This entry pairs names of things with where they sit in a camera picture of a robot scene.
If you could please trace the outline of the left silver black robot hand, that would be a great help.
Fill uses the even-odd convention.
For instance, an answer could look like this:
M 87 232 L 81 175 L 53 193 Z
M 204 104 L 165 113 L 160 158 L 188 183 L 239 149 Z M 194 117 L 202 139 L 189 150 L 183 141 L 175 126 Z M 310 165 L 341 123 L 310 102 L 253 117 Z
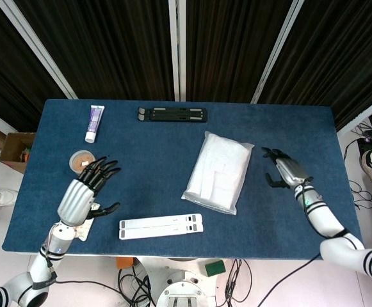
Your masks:
M 117 163 L 117 160 L 106 162 L 106 157 L 101 157 L 87 165 L 71 181 L 57 210 L 63 224 L 77 227 L 86 220 L 106 216 L 119 208 L 120 203 L 116 202 L 105 209 L 91 209 L 106 182 L 120 172 L 121 169 L 115 166 Z

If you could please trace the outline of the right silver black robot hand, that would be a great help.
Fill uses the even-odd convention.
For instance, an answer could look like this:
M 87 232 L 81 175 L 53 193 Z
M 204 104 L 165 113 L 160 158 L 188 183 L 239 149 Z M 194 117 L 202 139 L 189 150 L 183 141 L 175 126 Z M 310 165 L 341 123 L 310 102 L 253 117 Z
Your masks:
M 263 157 L 270 158 L 280 173 L 279 181 L 272 180 L 271 175 L 265 173 L 266 181 L 270 187 L 294 189 L 299 185 L 308 184 L 313 179 L 288 154 L 279 149 L 270 149 L 267 147 L 262 147 L 261 149 L 264 151 Z

